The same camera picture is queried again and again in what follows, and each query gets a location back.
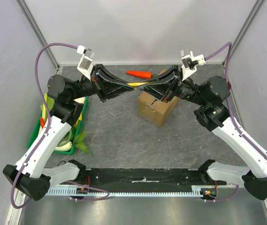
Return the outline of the yellow utility knife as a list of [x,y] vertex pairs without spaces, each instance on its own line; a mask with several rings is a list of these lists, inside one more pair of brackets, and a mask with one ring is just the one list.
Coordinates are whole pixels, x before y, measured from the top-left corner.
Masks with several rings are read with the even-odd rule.
[[127,83],[127,85],[129,85],[131,87],[138,87],[138,86],[144,85],[144,84],[148,84],[148,82],[131,82],[131,83]]

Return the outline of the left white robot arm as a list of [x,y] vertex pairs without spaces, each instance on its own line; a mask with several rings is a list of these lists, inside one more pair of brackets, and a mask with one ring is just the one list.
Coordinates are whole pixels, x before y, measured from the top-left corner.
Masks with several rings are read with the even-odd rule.
[[25,155],[14,165],[6,165],[3,174],[30,199],[38,201],[49,188],[66,181],[82,184],[86,179],[85,166],[70,160],[62,166],[46,169],[45,165],[59,141],[71,130],[84,107],[78,98],[98,95],[100,100],[115,98],[133,91],[134,87],[111,74],[102,64],[92,67],[89,77],[73,81],[53,75],[48,81],[48,96],[54,99],[48,120]]

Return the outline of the brown cardboard express box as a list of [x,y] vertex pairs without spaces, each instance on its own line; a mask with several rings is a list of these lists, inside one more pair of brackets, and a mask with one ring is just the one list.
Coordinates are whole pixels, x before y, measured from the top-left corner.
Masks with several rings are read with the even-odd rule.
[[165,103],[155,99],[150,94],[142,92],[137,100],[138,116],[156,127],[161,127],[179,103],[180,98],[173,97],[171,101]]

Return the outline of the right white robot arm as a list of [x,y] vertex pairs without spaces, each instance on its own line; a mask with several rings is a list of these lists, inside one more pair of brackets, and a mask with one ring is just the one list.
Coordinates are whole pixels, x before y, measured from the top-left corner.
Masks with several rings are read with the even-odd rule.
[[199,105],[194,111],[199,124],[221,138],[246,163],[233,166],[208,160],[198,172],[202,184],[224,181],[244,187],[259,200],[267,199],[267,151],[241,127],[229,106],[224,105],[230,96],[227,80],[213,76],[197,85],[182,76],[174,66],[153,79],[138,82],[135,88],[162,102],[178,97]]

